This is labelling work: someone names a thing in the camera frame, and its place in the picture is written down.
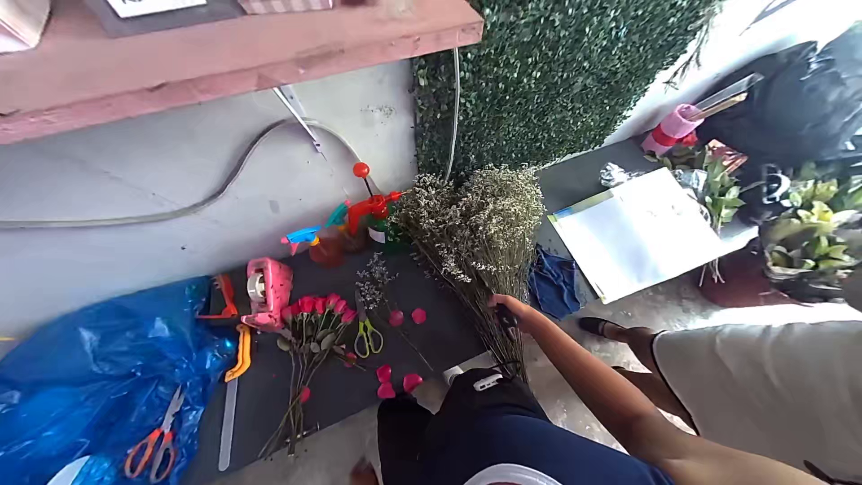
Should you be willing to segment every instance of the wooden stick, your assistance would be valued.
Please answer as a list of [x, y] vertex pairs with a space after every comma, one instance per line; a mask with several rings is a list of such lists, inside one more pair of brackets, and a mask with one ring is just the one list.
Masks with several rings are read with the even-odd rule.
[[727, 98], [724, 101], [722, 101], [718, 104], [713, 104], [712, 106], [708, 107], [706, 110], [703, 110], [703, 111], [697, 113], [693, 117], [689, 118], [689, 121], [697, 121], [697, 120], [702, 120], [706, 117], [711, 117], [715, 113], [717, 113], [719, 111], [726, 110], [727, 108], [733, 106], [734, 104], [742, 103], [743, 101], [746, 100], [746, 98], [748, 98], [747, 92], [743, 92], [743, 93], [738, 94], [732, 98]]

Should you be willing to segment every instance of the hand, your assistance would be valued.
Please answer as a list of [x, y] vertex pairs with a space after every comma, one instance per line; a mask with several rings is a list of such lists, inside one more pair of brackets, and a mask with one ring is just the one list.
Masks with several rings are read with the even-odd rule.
[[518, 328], [525, 333], [532, 333], [537, 324], [547, 320], [544, 315], [538, 313], [532, 306], [521, 302], [514, 296], [495, 293], [490, 296], [488, 306], [493, 308], [497, 305], [505, 305], [518, 318]]

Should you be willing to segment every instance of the gray electric cable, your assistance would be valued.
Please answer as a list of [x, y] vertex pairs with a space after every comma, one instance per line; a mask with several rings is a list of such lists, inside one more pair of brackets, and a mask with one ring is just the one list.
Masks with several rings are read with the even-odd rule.
[[[323, 123], [320, 123], [317, 120], [311, 118], [303, 118], [306, 124], [309, 126], [313, 126], [315, 128], [322, 129], [323, 131], [328, 132], [330, 135], [334, 136], [339, 142], [343, 143], [347, 150], [353, 155], [356, 161], [362, 161], [359, 158], [359, 154], [356, 153], [356, 149], [353, 148], [343, 136], [338, 134], [335, 130], [329, 128]], [[128, 217], [111, 217], [106, 219], [82, 219], [82, 220], [44, 220], [44, 221], [2, 221], [0, 220], [0, 230], [4, 229], [56, 229], [56, 228], [73, 228], [73, 227], [99, 227], [99, 226], [111, 226], [111, 225], [124, 225], [124, 224], [143, 224], [143, 223], [155, 223], [159, 221], [166, 221], [170, 219], [175, 219], [177, 217], [188, 216], [195, 212], [198, 212], [205, 207], [208, 207], [216, 202], [219, 198], [221, 198], [225, 192], [228, 191], [231, 185], [239, 178], [242, 169], [246, 166], [248, 159], [254, 153], [254, 150], [262, 143], [267, 136], [270, 135], [272, 131], [275, 129], [285, 126], [288, 124], [296, 124], [294, 119], [284, 119], [281, 121], [277, 121], [269, 126], [267, 126], [263, 131], [261, 131], [251, 143], [248, 144], [248, 147], [243, 152], [242, 156], [237, 160], [234, 168], [231, 169], [228, 177], [222, 182], [222, 185], [219, 186], [214, 192], [212, 192], [209, 196], [204, 198], [203, 200], [196, 202], [192, 205], [187, 205], [186, 207], [182, 207], [180, 209], [176, 209], [174, 211], [167, 212], [158, 212], [156, 214], [146, 214], [143, 216], [128, 216]]]
[[455, 59], [455, 108], [452, 120], [452, 144], [449, 145], [449, 164], [446, 165], [444, 182], [449, 181], [449, 175], [452, 174], [452, 163], [455, 161], [455, 142], [458, 140], [458, 108], [461, 104], [461, 56], [457, 47], [452, 49], [452, 57]]

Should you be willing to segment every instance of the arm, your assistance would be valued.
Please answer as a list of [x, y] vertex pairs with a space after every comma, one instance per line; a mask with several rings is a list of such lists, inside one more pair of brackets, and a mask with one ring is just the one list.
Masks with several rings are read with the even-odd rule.
[[517, 299], [496, 294], [533, 336], [578, 397], [634, 457], [651, 463], [678, 485], [821, 484], [769, 458], [733, 450], [690, 435], [665, 419], [631, 382], [581, 347], [554, 322]]

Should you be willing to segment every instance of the white shorts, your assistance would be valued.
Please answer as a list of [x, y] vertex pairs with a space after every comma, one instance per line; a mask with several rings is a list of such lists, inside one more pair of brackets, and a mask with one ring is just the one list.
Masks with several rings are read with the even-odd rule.
[[862, 322], [666, 331], [653, 356], [702, 437], [862, 482]]

